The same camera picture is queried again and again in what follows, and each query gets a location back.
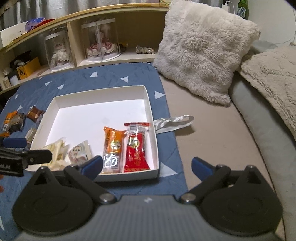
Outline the white rabbit doll display case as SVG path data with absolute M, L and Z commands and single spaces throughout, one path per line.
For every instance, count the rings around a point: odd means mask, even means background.
M 70 46 L 65 30 L 46 36 L 44 43 L 51 72 L 68 68 L 71 65 Z

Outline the dark cake packet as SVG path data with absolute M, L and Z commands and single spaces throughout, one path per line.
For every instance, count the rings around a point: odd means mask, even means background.
M 9 132 L 14 133 L 23 130 L 26 116 L 24 113 L 16 114 L 9 123 Z
M 31 144 L 35 135 L 36 135 L 37 130 L 35 128 L 30 128 L 25 135 L 25 139 L 27 141 L 27 144 Z

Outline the large white box on shelf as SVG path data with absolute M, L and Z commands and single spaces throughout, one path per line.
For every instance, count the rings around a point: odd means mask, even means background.
M 22 34 L 26 33 L 27 32 L 25 30 L 26 24 L 27 24 L 27 21 L 11 26 L 4 30 L 1 30 L 1 40 L 0 40 L 1 48 L 7 46 L 13 40 L 20 37 Z

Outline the brown chocolate snack packet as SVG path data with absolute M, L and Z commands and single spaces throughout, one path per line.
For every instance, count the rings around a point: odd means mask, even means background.
M 37 120 L 43 116 L 43 114 L 45 113 L 44 110 L 39 110 L 37 107 L 33 106 L 31 107 L 31 109 L 28 111 L 26 118 L 29 118 L 30 120 L 32 120 L 34 123 L 37 122 Z

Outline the white shallow cardboard box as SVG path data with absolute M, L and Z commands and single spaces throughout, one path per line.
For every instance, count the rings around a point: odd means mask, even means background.
M 99 174 L 96 182 L 154 179 L 159 175 L 159 152 L 147 89 L 143 85 L 89 90 L 56 96 L 50 102 L 33 139 L 37 150 L 63 138 L 72 148 L 87 140 L 94 156 L 103 154 L 105 126 L 124 130 L 125 123 L 150 123 L 145 137 L 146 171 Z

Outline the orange snack packet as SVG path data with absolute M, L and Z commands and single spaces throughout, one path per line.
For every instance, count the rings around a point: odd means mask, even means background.
M 9 127 L 10 127 L 10 121 L 11 119 L 16 116 L 18 114 L 18 111 L 13 111 L 11 113 L 8 113 L 6 115 L 6 118 L 4 120 L 4 124 L 3 124 L 3 128 L 2 128 L 2 131 L 3 132 L 7 132 L 9 130 Z
M 104 127 L 103 170 L 105 174 L 120 173 L 122 167 L 123 138 L 125 131 Z

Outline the red snack packet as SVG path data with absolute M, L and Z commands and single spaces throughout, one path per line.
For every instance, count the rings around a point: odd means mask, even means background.
M 149 123 L 125 123 L 127 128 L 127 142 L 124 172 L 150 170 L 145 157 L 145 137 L 149 130 Z

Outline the white cylinder cup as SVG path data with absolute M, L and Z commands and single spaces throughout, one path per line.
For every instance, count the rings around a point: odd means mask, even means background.
M 14 75 L 13 77 L 10 78 L 10 83 L 11 83 L 11 86 L 16 86 L 20 83 L 17 75 Z

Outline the pink doll display case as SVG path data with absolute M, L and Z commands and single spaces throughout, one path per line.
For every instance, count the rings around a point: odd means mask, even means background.
M 121 54 L 115 18 L 83 24 L 81 30 L 87 61 L 107 61 Z

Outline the silver foil wrapper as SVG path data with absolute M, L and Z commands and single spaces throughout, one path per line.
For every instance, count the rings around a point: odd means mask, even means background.
M 191 115 L 183 115 L 175 118 L 159 118 L 154 120 L 156 134 L 174 132 L 190 126 L 195 118 Z

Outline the green beer bottle right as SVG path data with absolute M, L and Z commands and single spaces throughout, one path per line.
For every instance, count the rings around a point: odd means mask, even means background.
M 248 20 L 249 9 L 247 0 L 240 0 L 237 7 L 237 15 L 241 18 Z

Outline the white cracker snack packet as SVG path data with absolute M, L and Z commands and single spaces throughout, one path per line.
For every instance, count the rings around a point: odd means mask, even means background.
M 52 153 L 52 160 L 49 163 L 41 164 L 41 166 L 48 167 L 51 171 L 62 171 L 69 163 L 65 160 L 69 146 L 65 144 L 66 138 L 48 144 L 42 150 L 50 150 Z

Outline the wooden bedside shelf unit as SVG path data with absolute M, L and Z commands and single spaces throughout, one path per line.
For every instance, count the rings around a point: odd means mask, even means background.
M 151 47 L 154 50 L 158 49 L 163 38 L 165 14 L 168 9 L 168 4 L 115 4 L 87 9 L 57 18 L 25 33 L 8 46 L 3 47 L 1 49 L 1 69 L 7 67 L 10 61 L 14 59 L 14 49 L 17 46 L 25 44 L 34 37 L 59 26 L 66 26 L 70 56 L 73 61 L 70 66 L 64 68 L 65 71 L 117 63 L 152 62 L 156 55 L 137 54 L 135 48 L 139 45 Z M 86 60 L 81 25 L 86 19 L 101 16 L 115 19 L 118 41 L 121 44 L 127 44 L 127 50 L 110 60 L 90 62 Z

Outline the small glass jar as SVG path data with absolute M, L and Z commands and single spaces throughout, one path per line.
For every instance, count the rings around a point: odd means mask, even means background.
M 8 77 L 5 77 L 3 79 L 3 85 L 4 85 L 5 89 L 7 89 L 7 88 L 9 88 L 11 86 L 11 83 L 10 83 Z

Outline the cookie print snack packet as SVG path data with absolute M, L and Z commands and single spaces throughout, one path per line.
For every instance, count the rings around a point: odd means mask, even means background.
M 88 140 L 74 146 L 67 152 L 67 155 L 72 165 L 82 165 L 92 159 L 92 153 Z

